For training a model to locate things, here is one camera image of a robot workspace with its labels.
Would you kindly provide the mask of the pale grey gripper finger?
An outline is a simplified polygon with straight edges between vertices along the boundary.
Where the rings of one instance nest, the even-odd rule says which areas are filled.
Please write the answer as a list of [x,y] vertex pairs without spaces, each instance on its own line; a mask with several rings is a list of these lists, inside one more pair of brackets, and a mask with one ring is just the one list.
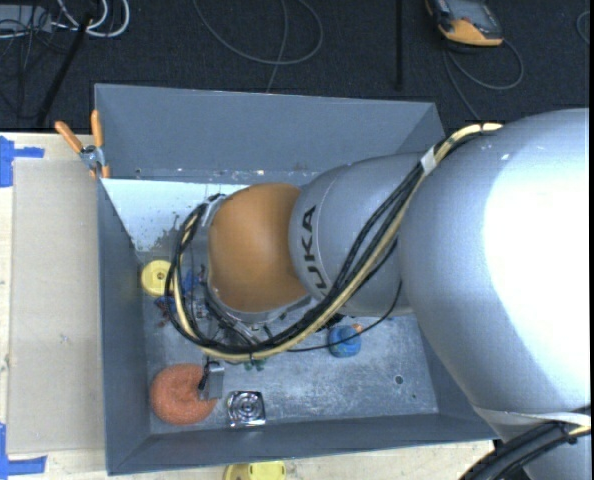
[[198,384],[201,400],[217,400],[223,396],[225,367],[218,361],[208,360]]

